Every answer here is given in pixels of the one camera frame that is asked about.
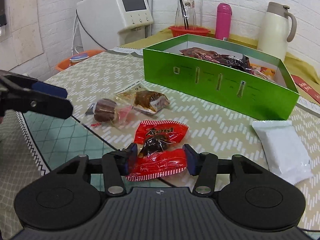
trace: black straw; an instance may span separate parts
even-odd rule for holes
[[[181,10],[182,10],[182,17],[183,17],[183,22],[184,22],[184,29],[186,30],[187,28],[189,29],[189,24],[188,24],[188,19],[186,18],[186,10],[183,6],[183,1],[180,0],[180,5],[181,5]]]

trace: red card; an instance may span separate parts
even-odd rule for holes
[[[305,82],[302,78],[291,75],[293,78],[293,81],[301,87],[305,92],[307,92],[315,101],[317,101],[320,104],[320,94],[315,91],[307,82]]]

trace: pink thermos bottle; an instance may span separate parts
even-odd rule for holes
[[[232,10],[230,5],[220,3],[217,7],[217,23],[215,38],[227,41],[230,35]]]

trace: dispenser screen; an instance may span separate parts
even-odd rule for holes
[[[122,0],[126,12],[146,10],[144,0]]]

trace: glass pitcher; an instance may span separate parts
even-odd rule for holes
[[[182,5],[183,7],[181,6],[180,0],[178,0],[174,26],[176,28],[186,28],[189,30],[193,30],[197,25],[195,0],[182,0]]]

